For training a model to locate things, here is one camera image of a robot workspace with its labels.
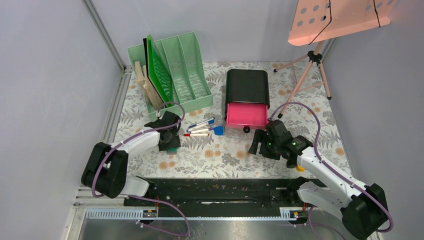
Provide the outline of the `green grey eraser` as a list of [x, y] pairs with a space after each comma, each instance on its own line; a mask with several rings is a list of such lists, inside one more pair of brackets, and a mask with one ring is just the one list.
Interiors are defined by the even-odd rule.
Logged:
[[177, 150], [176, 149], [170, 149], [166, 152], [168, 155], [176, 155], [177, 154]]

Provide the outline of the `blue whiteboard eraser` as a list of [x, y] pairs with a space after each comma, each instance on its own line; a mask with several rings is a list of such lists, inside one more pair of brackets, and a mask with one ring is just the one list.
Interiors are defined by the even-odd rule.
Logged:
[[213, 132], [216, 136], [224, 136], [225, 135], [225, 127], [224, 126], [216, 126], [213, 128]]

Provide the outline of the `black pink drawer unit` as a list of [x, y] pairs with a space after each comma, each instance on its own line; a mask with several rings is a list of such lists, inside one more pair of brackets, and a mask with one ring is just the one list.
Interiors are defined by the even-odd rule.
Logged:
[[230, 69], [226, 72], [224, 120], [226, 126], [264, 129], [268, 122], [270, 93], [268, 73], [258, 69]]

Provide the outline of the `green transparent plastic folder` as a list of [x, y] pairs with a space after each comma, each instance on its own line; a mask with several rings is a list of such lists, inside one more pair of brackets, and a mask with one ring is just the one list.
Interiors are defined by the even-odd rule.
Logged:
[[149, 42], [151, 42], [152, 46], [152, 55], [153, 55], [153, 66], [154, 71], [156, 73], [156, 76], [159, 78], [159, 81], [163, 87], [163, 90], [166, 94], [167, 100], [165, 102], [172, 101], [173, 98], [173, 90], [172, 90], [172, 78], [171, 75], [168, 73], [168, 71], [165, 68], [165, 65], [162, 61], [162, 58], [160, 57], [156, 45], [153, 41], [153, 38], [151, 35], [147, 36], [147, 39]]

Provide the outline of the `green 104-storey treehouse book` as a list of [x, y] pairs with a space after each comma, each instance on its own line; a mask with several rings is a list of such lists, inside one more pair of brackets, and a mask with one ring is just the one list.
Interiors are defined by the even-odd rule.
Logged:
[[136, 75], [136, 83], [141, 88], [141, 91], [145, 97], [145, 99], [153, 105], [153, 92], [150, 82], [147, 78], [147, 68], [145, 65], [141, 65], [140, 61], [134, 62], [134, 70]]

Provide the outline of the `white AVE notebook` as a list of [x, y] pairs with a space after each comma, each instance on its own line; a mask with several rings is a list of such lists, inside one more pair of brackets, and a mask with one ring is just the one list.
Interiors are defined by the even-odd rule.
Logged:
[[164, 103], [167, 100], [167, 96], [165, 94], [165, 91], [163, 90], [159, 78], [156, 75], [153, 62], [152, 44], [147, 37], [143, 38], [143, 45], [148, 78], [150, 79], [150, 82], [152, 83], [161, 101]]

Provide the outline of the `purple 52-storey treehouse book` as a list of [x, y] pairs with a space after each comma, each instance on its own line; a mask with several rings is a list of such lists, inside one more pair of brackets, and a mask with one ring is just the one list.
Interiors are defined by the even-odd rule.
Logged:
[[164, 101], [161, 99], [159, 93], [156, 91], [151, 80], [149, 79], [146, 65], [142, 66], [142, 70], [143, 70], [143, 76], [144, 76], [143, 87], [146, 91], [147, 98], [149, 102], [151, 103], [151, 105], [153, 106], [153, 108], [155, 110], [159, 110], [161, 105], [164, 103]]

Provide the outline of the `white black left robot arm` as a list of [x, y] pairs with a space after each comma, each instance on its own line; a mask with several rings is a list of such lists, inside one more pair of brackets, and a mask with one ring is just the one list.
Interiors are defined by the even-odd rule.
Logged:
[[163, 116], [145, 124], [135, 135], [111, 144], [97, 143], [88, 158], [81, 176], [82, 185], [92, 189], [95, 197], [116, 198], [119, 195], [135, 196], [144, 206], [152, 204], [155, 192], [150, 183], [138, 176], [127, 174], [130, 160], [157, 147], [166, 152], [181, 146], [179, 129], [181, 118], [165, 111]]

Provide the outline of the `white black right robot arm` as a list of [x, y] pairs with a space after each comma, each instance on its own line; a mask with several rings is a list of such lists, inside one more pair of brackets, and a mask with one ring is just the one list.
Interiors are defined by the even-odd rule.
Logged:
[[367, 185], [328, 161], [304, 136], [292, 136], [280, 120], [273, 120], [264, 129], [256, 129], [250, 154], [287, 160], [288, 168], [305, 169], [325, 187], [298, 177], [287, 187], [287, 201], [293, 206], [302, 203], [332, 214], [359, 240], [367, 239], [385, 222], [392, 222], [384, 190], [376, 183]]

